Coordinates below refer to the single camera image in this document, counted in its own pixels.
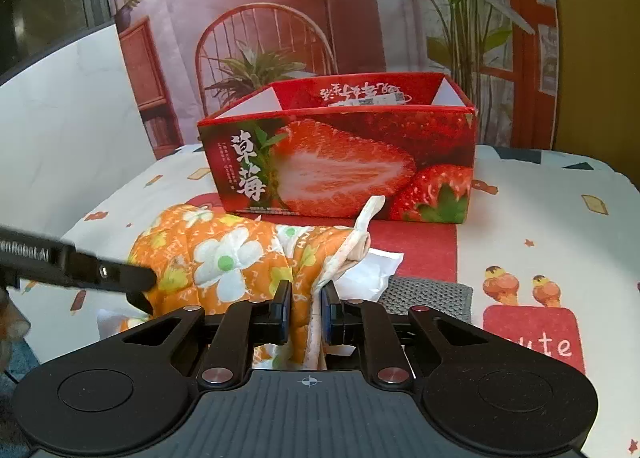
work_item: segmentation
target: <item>wooden cabinet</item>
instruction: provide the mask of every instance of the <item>wooden cabinet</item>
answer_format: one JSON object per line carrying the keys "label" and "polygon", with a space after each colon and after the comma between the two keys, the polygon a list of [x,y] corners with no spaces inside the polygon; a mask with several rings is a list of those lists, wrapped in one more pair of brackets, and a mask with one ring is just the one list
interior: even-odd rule
{"label": "wooden cabinet", "polygon": [[140,19],[119,35],[133,94],[156,159],[182,145],[178,119],[166,87],[149,17]]}

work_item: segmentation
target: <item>oven mitt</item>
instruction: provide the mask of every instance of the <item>oven mitt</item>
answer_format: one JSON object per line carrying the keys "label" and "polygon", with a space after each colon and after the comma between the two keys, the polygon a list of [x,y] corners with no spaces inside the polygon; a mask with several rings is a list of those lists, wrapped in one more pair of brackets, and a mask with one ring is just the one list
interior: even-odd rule
{"label": "oven mitt", "polygon": [[[369,221],[383,203],[384,197],[369,199],[353,228],[290,227],[175,205],[140,234],[129,263],[148,266],[158,276],[145,294],[154,317],[191,304],[202,306],[206,314],[224,313],[236,301],[271,299],[282,279],[291,281],[289,343],[258,348],[254,361],[316,369],[320,289],[364,258]],[[135,323],[125,321],[122,328]]]}

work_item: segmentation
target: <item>chair backrest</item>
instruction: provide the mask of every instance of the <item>chair backrest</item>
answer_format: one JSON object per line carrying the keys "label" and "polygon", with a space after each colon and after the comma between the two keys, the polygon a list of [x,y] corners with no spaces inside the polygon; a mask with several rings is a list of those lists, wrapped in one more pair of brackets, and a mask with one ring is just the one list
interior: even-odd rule
{"label": "chair backrest", "polygon": [[222,96],[210,88],[227,75],[220,59],[240,58],[238,41],[256,52],[279,51],[303,62],[306,71],[335,75],[337,67],[320,27],[302,12],[275,3],[251,3],[233,8],[204,30],[196,48],[196,76],[205,117],[222,107]]}

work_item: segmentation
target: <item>red strawberry box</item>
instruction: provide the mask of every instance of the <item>red strawberry box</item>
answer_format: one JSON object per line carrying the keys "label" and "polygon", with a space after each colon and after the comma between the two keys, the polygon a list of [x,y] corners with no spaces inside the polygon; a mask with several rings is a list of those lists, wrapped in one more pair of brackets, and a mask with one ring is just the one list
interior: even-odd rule
{"label": "red strawberry box", "polygon": [[462,223],[476,110],[442,73],[274,82],[198,123],[229,212]]}

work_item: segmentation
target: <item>yellow wall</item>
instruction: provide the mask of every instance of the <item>yellow wall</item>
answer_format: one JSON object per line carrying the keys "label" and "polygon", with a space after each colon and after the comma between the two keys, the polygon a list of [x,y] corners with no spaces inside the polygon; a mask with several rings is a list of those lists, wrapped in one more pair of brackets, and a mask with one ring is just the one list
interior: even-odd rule
{"label": "yellow wall", "polygon": [[558,0],[555,149],[598,158],[640,187],[640,0]]}

